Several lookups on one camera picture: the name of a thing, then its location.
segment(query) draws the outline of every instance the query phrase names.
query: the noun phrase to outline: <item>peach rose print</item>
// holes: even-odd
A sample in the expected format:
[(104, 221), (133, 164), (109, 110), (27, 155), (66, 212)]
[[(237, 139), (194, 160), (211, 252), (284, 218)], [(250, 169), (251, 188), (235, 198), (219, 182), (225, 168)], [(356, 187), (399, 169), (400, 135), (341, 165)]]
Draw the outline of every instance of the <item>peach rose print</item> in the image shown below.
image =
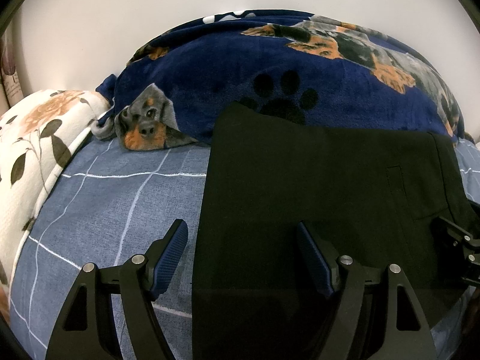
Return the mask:
[(78, 102), (83, 91), (64, 91), (52, 96), (43, 104), (37, 105), (21, 122), (20, 136), (25, 136), (51, 121), (56, 116), (65, 115)]

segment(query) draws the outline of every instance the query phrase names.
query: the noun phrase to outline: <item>dog print blanket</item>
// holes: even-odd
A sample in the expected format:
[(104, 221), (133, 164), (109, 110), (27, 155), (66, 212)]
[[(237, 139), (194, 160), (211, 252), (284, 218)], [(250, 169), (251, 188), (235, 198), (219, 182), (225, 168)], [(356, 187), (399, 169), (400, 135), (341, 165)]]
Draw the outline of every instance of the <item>dog print blanket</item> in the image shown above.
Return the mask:
[(438, 72), (383, 33), (306, 12), (251, 10), (203, 17), (141, 47), (97, 90), (111, 110), (94, 123), (132, 150), (209, 142), (236, 101), (262, 114), (327, 127), (464, 136)]
[(10, 283), (17, 252), (92, 119), (108, 109), (96, 92), (43, 90), (0, 118), (1, 283)]

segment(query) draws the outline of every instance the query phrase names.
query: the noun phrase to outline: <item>white floral blanket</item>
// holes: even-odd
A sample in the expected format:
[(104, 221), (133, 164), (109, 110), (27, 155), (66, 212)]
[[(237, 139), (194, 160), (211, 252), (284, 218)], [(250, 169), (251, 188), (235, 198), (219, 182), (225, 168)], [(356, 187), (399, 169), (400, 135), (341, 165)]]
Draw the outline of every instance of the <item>white floral blanket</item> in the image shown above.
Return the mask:
[(17, 254), (63, 168), (109, 109), (97, 92), (43, 90), (0, 118), (0, 281), (9, 284)]

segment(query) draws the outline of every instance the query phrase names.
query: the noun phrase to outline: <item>silver screw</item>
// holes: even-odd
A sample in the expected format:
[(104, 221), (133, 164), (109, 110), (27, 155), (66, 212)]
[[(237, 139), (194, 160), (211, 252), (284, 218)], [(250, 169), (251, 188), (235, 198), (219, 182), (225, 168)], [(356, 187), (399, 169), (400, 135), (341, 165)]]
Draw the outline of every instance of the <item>silver screw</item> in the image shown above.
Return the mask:
[(95, 265), (93, 264), (93, 262), (87, 262), (87, 263), (83, 266), (83, 270), (84, 270), (85, 272), (92, 272), (94, 268), (95, 268)]
[(342, 264), (345, 264), (346, 266), (349, 266), (350, 264), (352, 264), (353, 259), (350, 256), (344, 255), (340, 257), (340, 262)]
[(135, 256), (131, 258), (131, 262), (134, 264), (141, 264), (144, 261), (145, 261), (145, 256), (143, 254), (135, 254)]
[(401, 268), (397, 264), (390, 264), (389, 268), (395, 274), (399, 274), (401, 271)]

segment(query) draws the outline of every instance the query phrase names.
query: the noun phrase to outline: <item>curtain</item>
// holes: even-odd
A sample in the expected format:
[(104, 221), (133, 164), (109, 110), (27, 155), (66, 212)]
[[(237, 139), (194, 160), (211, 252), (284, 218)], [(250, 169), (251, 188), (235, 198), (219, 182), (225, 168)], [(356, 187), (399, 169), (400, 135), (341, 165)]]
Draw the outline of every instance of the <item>curtain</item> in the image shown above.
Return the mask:
[(0, 38), (0, 116), (23, 99), (14, 58), (12, 23)]

